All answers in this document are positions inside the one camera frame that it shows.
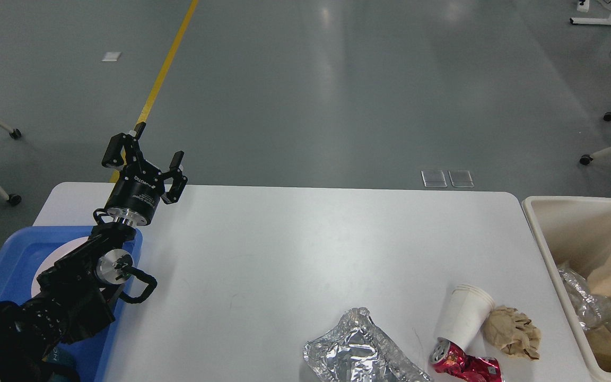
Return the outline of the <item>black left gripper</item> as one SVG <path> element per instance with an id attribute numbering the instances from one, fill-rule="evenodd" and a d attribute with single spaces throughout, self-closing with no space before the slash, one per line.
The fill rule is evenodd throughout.
<path id="1" fill-rule="evenodd" d="M 162 200 L 166 205 L 177 203 L 187 186 L 188 178 L 180 167 L 184 151 L 173 154 L 168 171 L 161 172 L 148 162 L 139 138 L 145 132 L 146 122 L 141 121 L 128 133 L 119 133 L 110 138 L 100 164 L 121 171 L 104 208 L 111 215 L 136 215 L 136 225 L 144 227 L 153 220 Z M 171 180 L 170 188 L 165 181 Z"/>

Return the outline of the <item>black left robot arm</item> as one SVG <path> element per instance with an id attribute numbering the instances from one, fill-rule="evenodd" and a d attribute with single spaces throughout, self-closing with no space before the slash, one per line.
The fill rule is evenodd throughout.
<path id="1" fill-rule="evenodd" d="M 92 338 L 116 320 L 111 303 L 142 303 L 157 287 L 154 276 L 134 266 L 123 246 L 137 227 L 153 220 L 160 202 L 179 201 L 188 179 L 175 152 L 168 171 L 145 159 L 139 140 L 146 123 L 113 136 L 102 166 L 119 172 L 104 206 L 93 213 L 88 239 L 37 276 L 40 291 L 22 304 L 0 301 L 0 381 L 48 381 L 62 375 L 78 381 L 70 367 L 46 358 L 61 344 Z"/>

